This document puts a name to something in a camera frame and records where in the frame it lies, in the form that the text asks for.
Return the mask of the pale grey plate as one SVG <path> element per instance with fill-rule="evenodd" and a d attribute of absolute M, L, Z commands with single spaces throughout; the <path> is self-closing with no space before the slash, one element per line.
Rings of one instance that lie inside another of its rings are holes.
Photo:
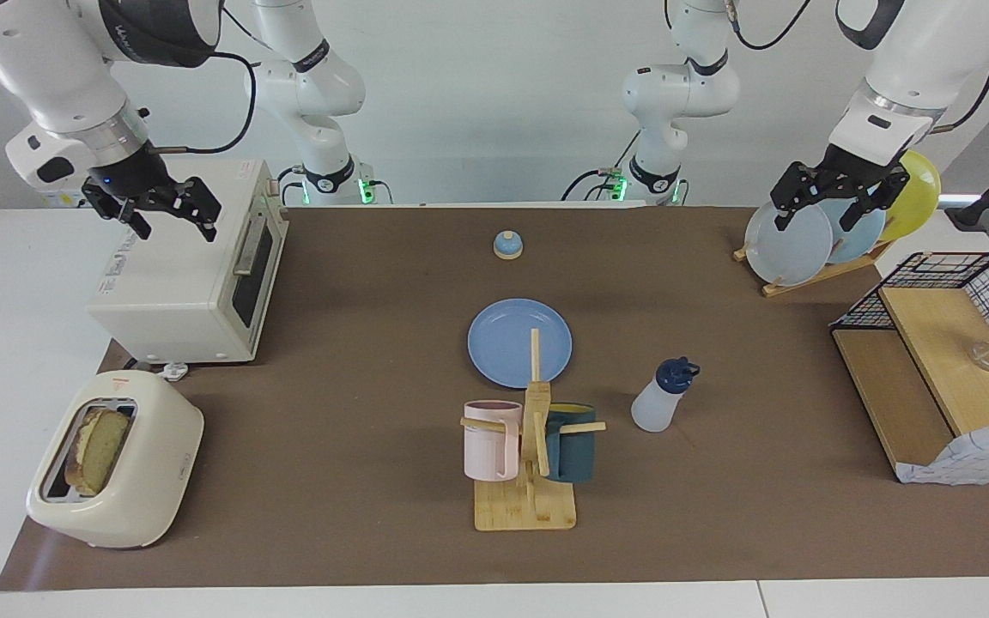
<path fill-rule="evenodd" d="M 744 235 L 746 261 L 768 284 L 793 287 L 809 281 L 827 263 L 834 243 L 829 218 L 820 206 L 792 217 L 784 231 L 776 226 L 778 210 L 765 203 L 755 210 Z"/>

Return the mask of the cream two-slot toaster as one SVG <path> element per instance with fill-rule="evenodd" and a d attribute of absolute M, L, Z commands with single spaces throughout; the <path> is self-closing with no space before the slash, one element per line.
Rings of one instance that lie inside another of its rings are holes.
<path fill-rule="evenodd" d="M 65 481 L 64 466 L 70 440 L 91 408 L 117 409 L 132 423 L 106 487 L 83 497 Z M 52 435 L 25 497 L 27 515 L 91 547 L 153 544 L 175 520 L 203 430 L 203 412 L 161 376 L 138 369 L 95 375 Z"/>

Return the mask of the white bottle with blue cap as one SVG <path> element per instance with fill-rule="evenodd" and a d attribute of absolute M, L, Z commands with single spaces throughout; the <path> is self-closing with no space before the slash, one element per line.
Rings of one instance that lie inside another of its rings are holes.
<path fill-rule="evenodd" d="M 700 373 L 701 367 L 686 356 L 662 361 L 631 406 L 635 425 L 645 432 L 666 430 L 674 420 L 680 400 Z"/>

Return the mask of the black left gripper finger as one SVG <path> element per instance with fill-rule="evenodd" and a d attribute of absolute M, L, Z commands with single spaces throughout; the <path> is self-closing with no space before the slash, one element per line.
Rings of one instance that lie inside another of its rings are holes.
<path fill-rule="evenodd" d="M 887 210 L 898 199 L 907 184 L 909 184 L 909 176 L 889 175 L 871 191 L 864 187 L 857 188 L 854 200 L 841 215 L 841 230 L 852 231 L 856 224 L 872 211 Z"/>
<path fill-rule="evenodd" d="M 813 176 L 809 166 L 801 161 L 794 161 L 774 184 L 772 205 L 776 211 L 774 226 L 778 231 L 785 231 L 792 223 L 793 216 L 816 203 L 817 187 Z"/>

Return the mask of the blue round plate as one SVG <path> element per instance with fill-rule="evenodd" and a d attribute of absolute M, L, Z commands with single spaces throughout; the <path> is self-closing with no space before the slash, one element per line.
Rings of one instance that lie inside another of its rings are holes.
<path fill-rule="evenodd" d="M 480 310 L 466 337 L 472 365 L 490 382 L 525 390 L 532 379 L 533 330 L 539 333 L 539 376 L 552 382 L 572 359 L 572 329 L 552 306 L 535 299 L 501 299 Z"/>

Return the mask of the pink ribbed mug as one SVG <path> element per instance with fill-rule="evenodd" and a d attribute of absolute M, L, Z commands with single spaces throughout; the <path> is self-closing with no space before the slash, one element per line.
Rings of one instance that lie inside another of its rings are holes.
<path fill-rule="evenodd" d="M 464 474 L 471 480 L 507 482 L 519 474 L 519 427 L 522 404 L 474 400 L 464 404 L 464 418 L 493 422 L 497 430 L 464 427 Z"/>

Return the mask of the wooden shelf unit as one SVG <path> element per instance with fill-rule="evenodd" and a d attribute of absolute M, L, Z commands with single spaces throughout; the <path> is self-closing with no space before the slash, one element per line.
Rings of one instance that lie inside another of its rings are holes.
<path fill-rule="evenodd" d="M 968 355 L 989 327 L 959 290 L 884 289 L 896 331 L 832 333 L 884 454 L 930 464 L 949 442 L 989 427 L 989 372 Z"/>

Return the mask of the wooden mug tree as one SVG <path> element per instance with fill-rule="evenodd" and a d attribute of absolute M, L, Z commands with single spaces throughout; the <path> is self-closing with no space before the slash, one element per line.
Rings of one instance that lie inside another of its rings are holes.
<path fill-rule="evenodd" d="M 525 391 L 522 421 L 463 417 L 460 426 L 505 434 L 517 446 L 519 474 L 513 480 L 474 482 L 474 525 L 478 531 L 569 530 L 577 524 L 573 484 L 547 475 L 546 423 L 552 407 L 550 383 L 541 376 L 541 333 L 530 331 L 531 380 Z"/>

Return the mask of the toasted bread slice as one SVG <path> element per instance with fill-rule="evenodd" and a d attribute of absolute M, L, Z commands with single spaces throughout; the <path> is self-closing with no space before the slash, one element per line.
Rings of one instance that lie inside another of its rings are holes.
<path fill-rule="evenodd" d="M 83 497 L 102 492 L 117 462 L 132 418 L 117 409 L 91 408 L 70 440 L 65 481 Z"/>

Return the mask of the brown table mat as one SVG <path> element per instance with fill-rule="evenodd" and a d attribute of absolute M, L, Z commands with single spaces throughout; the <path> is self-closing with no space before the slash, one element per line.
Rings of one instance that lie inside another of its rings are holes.
<path fill-rule="evenodd" d="M 989 484 L 901 484 L 828 326 L 875 270 L 765 299 L 738 208 L 294 209 L 258 358 L 178 384 L 205 418 L 185 500 L 143 550 L 25 523 L 1 591 L 989 576 Z M 495 235 L 517 231 L 503 261 Z M 553 306 L 553 384 L 607 430 L 573 530 L 484 533 L 464 403 L 499 299 Z M 663 432 L 655 369 L 701 367 Z"/>

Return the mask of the yellow plate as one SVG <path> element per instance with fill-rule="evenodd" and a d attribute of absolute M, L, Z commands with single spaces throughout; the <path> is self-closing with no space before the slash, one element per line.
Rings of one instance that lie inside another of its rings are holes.
<path fill-rule="evenodd" d="M 886 210 L 878 244 L 901 239 L 922 227 L 939 204 L 942 183 L 939 171 L 923 154 L 908 149 L 900 163 L 909 173 L 906 187 Z"/>

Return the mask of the light blue plate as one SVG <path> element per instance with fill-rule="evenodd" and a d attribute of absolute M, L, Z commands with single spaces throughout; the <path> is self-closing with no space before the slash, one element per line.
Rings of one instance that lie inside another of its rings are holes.
<path fill-rule="evenodd" d="M 845 198 L 827 199 L 819 203 L 819 208 L 827 216 L 833 234 L 828 264 L 843 264 L 862 257 L 876 245 L 880 235 L 883 234 L 886 211 L 882 209 L 863 215 L 851 231 L 845 231 L 840 225 L 840 219 L 851 204 L 852 201 Z"/>

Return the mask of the dark teal mug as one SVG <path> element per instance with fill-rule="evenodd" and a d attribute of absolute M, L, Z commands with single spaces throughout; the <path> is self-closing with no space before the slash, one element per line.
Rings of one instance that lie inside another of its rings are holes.
<path fill-rule="evenodd" d="M 545 445 L 552 482 L 588 482 L 593 478 L 594 433 L 561 433 L 562 427 L 594 422 L 597 412 L 589 404 L 558 403 L 549 405 L 545 423 Z"/>

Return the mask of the white toaster oven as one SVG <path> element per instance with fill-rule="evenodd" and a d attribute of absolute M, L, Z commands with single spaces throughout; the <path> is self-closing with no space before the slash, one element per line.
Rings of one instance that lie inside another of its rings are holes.
<path fill-rule="evenodd" d="M 149 215 L 143 241 L 127 233 L 107 259 L 86 310 L 139 361 L 240 363 L 258 355 L 289 223 L 274 173 L 260 158 L 170 161 L 221 205 L 216 236 Z"/>

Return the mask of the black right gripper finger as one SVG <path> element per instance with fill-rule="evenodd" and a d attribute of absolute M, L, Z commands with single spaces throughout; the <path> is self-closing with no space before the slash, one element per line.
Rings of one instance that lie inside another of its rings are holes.
<path fill-rule="evenodd" d="M 221 211 L 222 204 L 203 179 L 177 183 L 177 218 L 190 222 L 209 243 L 215 241 L 215 224 Z"/>
<path fill-rule="evenodd" d="M 118 221 L 124 223 L 142 241 L 146 241 L 152 234 L 152 227 L 145 220 L 141 212 L 135 209 L 135 201 L 125 201 L 117 214 Z"/>

